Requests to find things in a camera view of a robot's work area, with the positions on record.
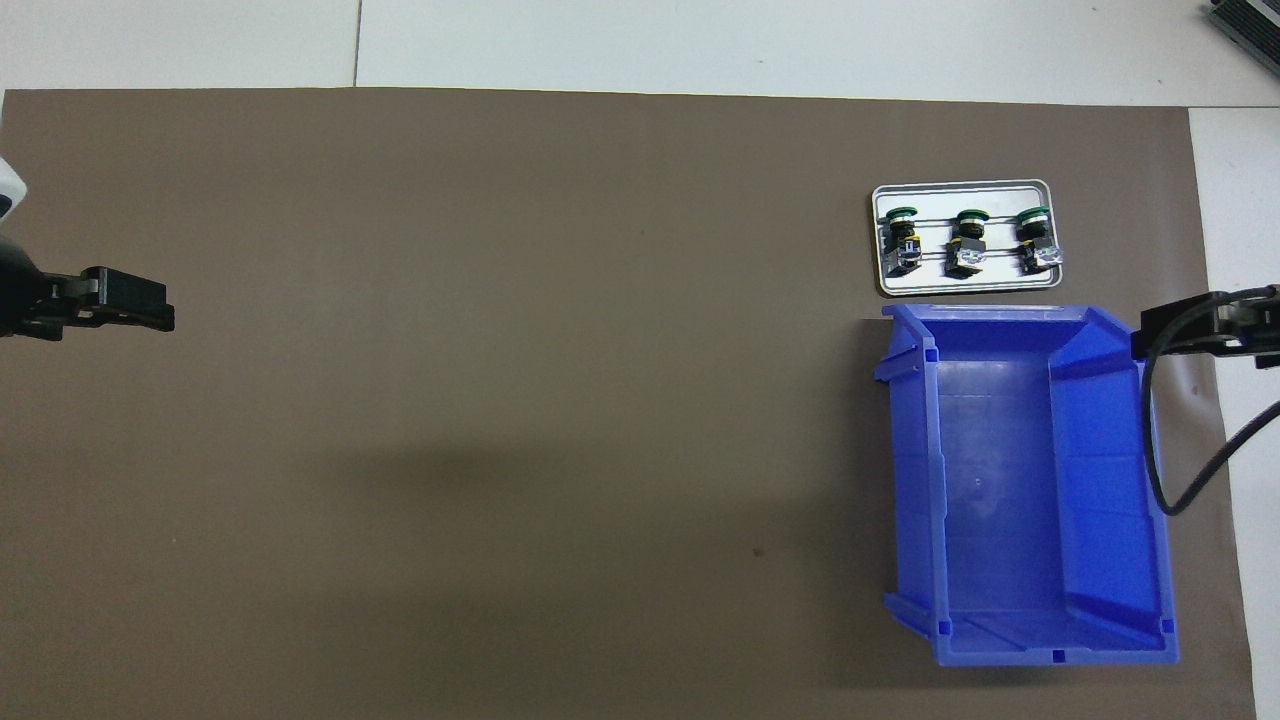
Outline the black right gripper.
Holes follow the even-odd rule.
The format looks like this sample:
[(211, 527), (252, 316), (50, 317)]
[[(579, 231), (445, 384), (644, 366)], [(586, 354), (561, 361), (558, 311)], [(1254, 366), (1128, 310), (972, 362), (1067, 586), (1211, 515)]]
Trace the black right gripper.
[[(1215, 357), (1245, 355), (1256, 369), (1279, 366), (1279, 286), (1242, 300), (1238, 292), (1210, 291), (1140, 311), (1130, 336), (1132, 357), (1208, 354)], [(1240, 302), (1240, 324), (1234, 305)]]

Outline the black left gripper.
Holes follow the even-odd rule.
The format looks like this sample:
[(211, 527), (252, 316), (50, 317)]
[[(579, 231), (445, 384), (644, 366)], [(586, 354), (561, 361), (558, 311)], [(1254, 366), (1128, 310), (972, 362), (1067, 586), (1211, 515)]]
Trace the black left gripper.
[(1, 237), (3, 338), (61, 341), (63, 322), (47, 325), (35, 316), (35, 309), (60, 288), (70, 305), (70, 325), (132, 325), (164, 333), (177, 328), (166, 284), (108, 266), (91, 266), (63, 282), (60, 275), (41, 272), (18, 243)]

